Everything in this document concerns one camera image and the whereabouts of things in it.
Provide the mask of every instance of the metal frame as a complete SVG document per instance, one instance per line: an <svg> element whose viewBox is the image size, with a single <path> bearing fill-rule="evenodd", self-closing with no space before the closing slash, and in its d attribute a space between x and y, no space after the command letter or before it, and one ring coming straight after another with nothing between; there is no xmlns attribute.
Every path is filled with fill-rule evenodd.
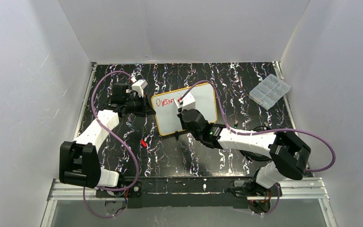
<svg viewBox="0 0 363 227"><path fill-rule="evenodd" d="M273 62L276 74L279 78L283 79L282 71L280 70L280 62ZM91 75L88 81L88 86L86 93L84 95L83 105L80 110L80 115L78 118L76 130L74 133L74 138L78 136L78 131L81 125L83 113L86 107L86 102L90 93L91 85L94 79L97 63L95 62L92 66ZM290 105L288 103L286 95L284 95L285 105L292 122L292 126L295 128L295 123L290 110ZM301 181L294 180L283 180L280 183L283 196L280 199L318 199L320 207L322 209L322 214L324 216L327 227L336 227L336 221L333 216L332 210L329 204L329 195L325 188L322 178L312 177L304 178ZM86 188L86 200L93 201L123 201L123 198L97 198L95 189ZM258 197L247 197L248 200L257 200ZM47 206L45 213L41 222L41 227L50 227L52 225L52 220L55 214L57 202L61 200L83 200L83 187L62 184L59 180L54 179L53 184L48 196Z"/></svg>

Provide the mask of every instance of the red marker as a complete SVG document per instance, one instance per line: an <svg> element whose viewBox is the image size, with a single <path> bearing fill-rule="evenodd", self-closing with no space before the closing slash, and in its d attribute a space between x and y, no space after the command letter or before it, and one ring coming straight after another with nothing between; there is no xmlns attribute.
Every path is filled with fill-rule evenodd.
<svg viewBox="0 0 363 227"><path fill-rule="evenodd" d="M141 145L143 145L143 147L147 148L147 143L145 143L145 141L140 140L140 143L141 143Z"/></svg>

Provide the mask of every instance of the black bracket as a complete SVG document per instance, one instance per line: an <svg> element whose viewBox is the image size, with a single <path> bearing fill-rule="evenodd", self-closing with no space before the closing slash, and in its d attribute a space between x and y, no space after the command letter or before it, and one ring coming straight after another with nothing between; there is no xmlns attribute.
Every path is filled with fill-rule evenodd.
<svg viewBox="0 0 363 227"><path fill-rule="evenodd" d="M119 117L125 117L128 114L134 114L137 117L147 117L156 114L152 108L148 96L134 96L136 91L127 92L128 84L113 84L112 95L107 99L101 109L112 110L119 114Z"/></svg>
<svg viewBox="0 0 363 227"><path fill-rule="evenodd" d="M174 132L174 137L176 138L176 141L179 141L179 136L180 136L179 132L175 131Z"/></svg>
<svg viewBox="0 0 363 227"><path fill-rule="evenodd" d="M75 161L80 157L82 157L81 163ZM59 180L61 183L95 188L100 177L101 167L94 145L68 141L62 143L59 160Z"/></svg>
<svg viewBox="0 0 363 227"><path fill-rule="evenodd" d="M143 184L142 184L142 182L140 182L140 181L137 181L134 185L133 185L133 187L131 187L130 189L129 189L129 196L128 196L128 198L140 198L141 197L141 195L142 195L142 189L143 189Z"/></svg>
<svg viewBox="0 0 363 227"><path fill-rule="evenodd" d="M269 152L277 170L297 181L304 176L310 153L311 148L292 131L276 133Z"/></svg>
<svg viewBox="0 0 363 227"><path fill-rule="evenodd" d="M182 110L181 110L181 108L179 108L177 111L179 111L179 113L177 114L177 117L178 117L178 118L179 118L179 120L180 120L181 128L182 128L183 130L186 130L186 129L187 129L187 127L186 127L186 125L184 124L184 121L183 121L183 119L182 119L183 115L182 115Z"/></svg>

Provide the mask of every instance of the red handwritten text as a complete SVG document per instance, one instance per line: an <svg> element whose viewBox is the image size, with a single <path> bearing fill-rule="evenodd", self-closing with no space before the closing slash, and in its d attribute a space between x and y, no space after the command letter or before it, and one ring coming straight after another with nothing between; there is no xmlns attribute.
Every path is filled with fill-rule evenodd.
<svg viewBox="0 0 363 227"><path fill-rule="evenodd" d="M159 98L156 99L156 106L165 106L165 105L169 105L171 103L174 102L174 98L172 99L164 99L164 100L161 100Z"/></svg>

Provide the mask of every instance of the whiteboard frame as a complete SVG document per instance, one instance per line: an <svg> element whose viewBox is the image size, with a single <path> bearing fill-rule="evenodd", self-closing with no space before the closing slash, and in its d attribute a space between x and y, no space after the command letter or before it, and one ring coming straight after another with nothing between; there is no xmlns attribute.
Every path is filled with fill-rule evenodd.
<svg viewBox="0 0 363 227"><path fill-rule="evenodd" d="M207 85L209 83L203 83L203 84L198 84L196 85L195 87L199 87L199 86L203 86L203 85ZM160 94L156 94L156 95L153 95L151 97L151 105L153 107L153 109L155 110L155 106L154 106L154 98L158 97L158 96L163 96L165 94L169 94L169 93L173 93L173 92L178 92L178 91L183 91L183 90L187 90L189 89L190 87L184 87L184 88L180 88L180 89L177 89L177 90L173 90L173 91L168 91L168 92L164 92L164 93L160 93ZM214 121L212 122L209 122L209 123L215 123L217 120L218 120L218 111L217 111L217 107L216 107L216 95L215 95L215 90L213 90L213 95L214 95L214 104L215 104L215 115L216 115L216 118ZM161 136L168 136L168 135L172 135L174 134L175 132L172 132L172 133L169 133L169 134L161 134L161 129L159 127L159 124L158 124L158 119L156 117L156 114L155 114L155 121L156 121L156 125L158 126L158 131L159 131L159 135Z"/></svg>

